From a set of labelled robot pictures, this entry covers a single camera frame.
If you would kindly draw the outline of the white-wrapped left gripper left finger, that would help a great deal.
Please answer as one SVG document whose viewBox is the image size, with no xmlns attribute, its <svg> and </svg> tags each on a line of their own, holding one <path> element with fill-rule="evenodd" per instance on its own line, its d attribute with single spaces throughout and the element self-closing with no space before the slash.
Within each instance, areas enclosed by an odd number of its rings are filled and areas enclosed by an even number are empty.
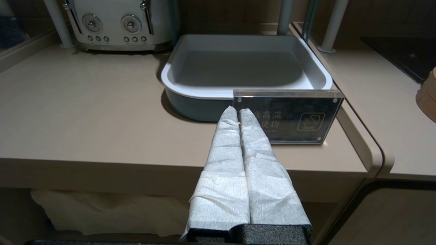
<svg viewBox="0 0 436 245">
<path fill-rule="evenodd" d="M 237 112 L 227 107 L 213 135 L 207 161 L 189 200 L 189 216 L 181 241 L 197 231 L 227 232 L 250 222 Z"/>
</svg>

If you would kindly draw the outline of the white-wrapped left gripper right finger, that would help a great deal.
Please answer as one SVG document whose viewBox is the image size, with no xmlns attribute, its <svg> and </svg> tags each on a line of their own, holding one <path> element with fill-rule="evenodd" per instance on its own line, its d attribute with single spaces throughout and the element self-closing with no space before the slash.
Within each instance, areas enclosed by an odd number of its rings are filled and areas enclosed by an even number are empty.
<svg viewBox="0 0 436 245">
<path fill-rule="evenodd" d="M 250 224 L 235 231 L 246 244 L 309 244 L 312 225 L 268 137 L 249 109 L 239 113 Z"/>
</svg>

